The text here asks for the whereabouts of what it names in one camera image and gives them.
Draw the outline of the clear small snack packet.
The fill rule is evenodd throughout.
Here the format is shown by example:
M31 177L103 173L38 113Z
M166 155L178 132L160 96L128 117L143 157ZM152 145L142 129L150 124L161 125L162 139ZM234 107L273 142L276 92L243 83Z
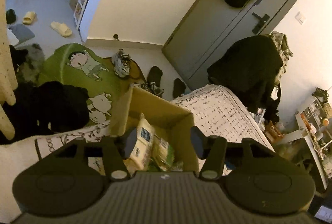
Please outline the clear small snack packet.
M160 170L166 172L175 161L175 151L165 139L155 136L151 158Z

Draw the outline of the white snack pack in box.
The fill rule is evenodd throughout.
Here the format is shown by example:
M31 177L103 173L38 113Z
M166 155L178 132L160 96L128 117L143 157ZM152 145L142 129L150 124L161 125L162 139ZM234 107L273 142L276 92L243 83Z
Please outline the white snack pack in box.
M146 120L143 113L136 128L136 143L129 156L140 171L145 171L149 166L154 143L155 128Z

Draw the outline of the white patterned bed mattress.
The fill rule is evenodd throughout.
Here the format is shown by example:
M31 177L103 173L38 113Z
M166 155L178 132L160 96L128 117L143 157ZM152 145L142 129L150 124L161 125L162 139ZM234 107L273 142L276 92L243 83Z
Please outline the white patterned bed mattress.
M50 136L34 134L1 146L1 222L9 223L20 214L12 194L12 183L20 172L75 138L98 142L104 136L121 136L137 126L141 115L154 127L156 135L174 148L176 161L183 162L186 171L197 172L203 166L191 146L192 126L207 136L221 136L229 142L249 137L272 149L246 107L225 87L208 85L173 101L131 88L104 123Z

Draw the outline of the brown cardboard box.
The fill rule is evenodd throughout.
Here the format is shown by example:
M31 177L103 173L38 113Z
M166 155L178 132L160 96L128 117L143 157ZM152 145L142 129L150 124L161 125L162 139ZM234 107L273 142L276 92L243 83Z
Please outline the brown cardboard box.
M175 161L183 162L184 171L199 173L199 163L191 143L194 115L187 109L157 97L143 89L131 87L112 104L110 134L121 136L138 125L140 114L175 150Z

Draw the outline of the brown wicker basket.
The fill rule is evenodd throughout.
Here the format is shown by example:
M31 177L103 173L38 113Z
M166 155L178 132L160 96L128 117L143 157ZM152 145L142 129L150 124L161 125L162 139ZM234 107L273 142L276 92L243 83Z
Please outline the brown wicker basket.
M269 122L265 125L265 130L263 131L266 138L270 143L274 144L283 139L284 135L279 131L277 126L275 126L272 122Z

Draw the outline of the grey white sneaker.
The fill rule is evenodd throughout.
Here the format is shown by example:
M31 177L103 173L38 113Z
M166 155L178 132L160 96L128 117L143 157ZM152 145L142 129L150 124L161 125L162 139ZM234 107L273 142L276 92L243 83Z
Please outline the grey white sneaker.
M120 78L126 78L131 70L131 57L123 49L112 55L111 62L114 65L114 72Z

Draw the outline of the black coat on rack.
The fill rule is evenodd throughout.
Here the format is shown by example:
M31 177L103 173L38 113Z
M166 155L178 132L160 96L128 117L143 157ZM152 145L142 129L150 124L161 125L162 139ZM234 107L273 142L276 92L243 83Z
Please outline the black coat on rack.
M271 94L282 65L271 37L248 37L235 42L208 67L208 81L230 89L251 113L265 109L265 120L277 123L280 99L274 100Z

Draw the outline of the green cartoon floor rug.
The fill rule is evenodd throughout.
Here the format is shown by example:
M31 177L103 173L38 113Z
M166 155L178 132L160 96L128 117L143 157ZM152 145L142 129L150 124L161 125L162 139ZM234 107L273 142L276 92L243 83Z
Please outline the green cartoon floor rug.
M111 59L99 57L78 43L59 47L44 61L39 84L45 82L87 89L90 125L110 120L112 108L124 93L124 80L114 72Z

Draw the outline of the black clothing pile on floor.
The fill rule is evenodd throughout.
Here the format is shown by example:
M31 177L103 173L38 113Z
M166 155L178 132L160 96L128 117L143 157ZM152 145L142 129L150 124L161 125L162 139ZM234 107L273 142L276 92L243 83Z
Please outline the black clothing pile on floor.
M15 90L16 103L3 104L3 110L15 129L12 140L1 134L1 144L8 145L31 136L47 136L83 128L89 122L85 88L46 82L39 87L20 84Z

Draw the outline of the white side shelf unit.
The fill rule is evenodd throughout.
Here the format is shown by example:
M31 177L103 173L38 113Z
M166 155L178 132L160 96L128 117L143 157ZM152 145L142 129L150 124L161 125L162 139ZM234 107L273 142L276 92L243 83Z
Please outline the white side shelf unit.
M330 145L323 143L323 120L325 112L315 96L309 96L295 112L297 130L285 134L273 144L276 152L298 165L311 175L318 192L328 187L328 178L323 168L323 151Z

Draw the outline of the grey fluffy cushion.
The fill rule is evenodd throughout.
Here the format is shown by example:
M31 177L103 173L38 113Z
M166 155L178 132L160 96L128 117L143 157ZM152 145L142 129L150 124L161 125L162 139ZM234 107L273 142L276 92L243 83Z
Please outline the grey fluffy cushion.
M44 53L37 43L25 46L23 63L19 65L17 80L19 83L38 84L39 75L43 69Z

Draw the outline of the cream dotted tablecloth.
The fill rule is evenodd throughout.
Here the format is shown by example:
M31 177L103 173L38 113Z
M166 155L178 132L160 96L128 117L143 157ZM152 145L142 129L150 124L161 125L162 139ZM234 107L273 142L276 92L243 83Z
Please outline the cream dotted tablecloth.
M14 90L18 87L13 69L9 40L7 37L6 0L1 0L1 132L8 140L15 136L15 129L2 105L14 105L16 102Z

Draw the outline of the grey door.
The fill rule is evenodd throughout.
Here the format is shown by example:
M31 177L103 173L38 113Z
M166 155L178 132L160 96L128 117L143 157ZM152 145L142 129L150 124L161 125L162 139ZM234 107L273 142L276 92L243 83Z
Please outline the grey door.
M254 36L258 20L269 21L258 34L268 33L285 15L294 0L250 0L235 9L225 0L196 0L163 48L163 53L191 90L208 83L207 68L219 60L236 41Z

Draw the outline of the camouflage patterned garment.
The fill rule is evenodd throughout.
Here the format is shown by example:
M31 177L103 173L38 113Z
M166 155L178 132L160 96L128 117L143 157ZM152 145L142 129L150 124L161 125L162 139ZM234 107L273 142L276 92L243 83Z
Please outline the camouflage patterned garment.
M293 57L293 53L290 51L288 40L285 34L277 31L272 31L269 37L273 41L278 51L278 54L282 60L282 67L280 68L276 78L275 84L279 85L281 77L286 73L286 67L289 59Z

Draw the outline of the white wall switch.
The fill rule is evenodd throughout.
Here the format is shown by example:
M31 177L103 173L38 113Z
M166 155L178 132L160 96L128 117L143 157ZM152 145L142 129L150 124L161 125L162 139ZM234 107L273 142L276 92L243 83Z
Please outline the white wall switch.
M306 18L305 16L301 13L301 12L298 12L295 16L295 19L301 24L303 25L306 21Z

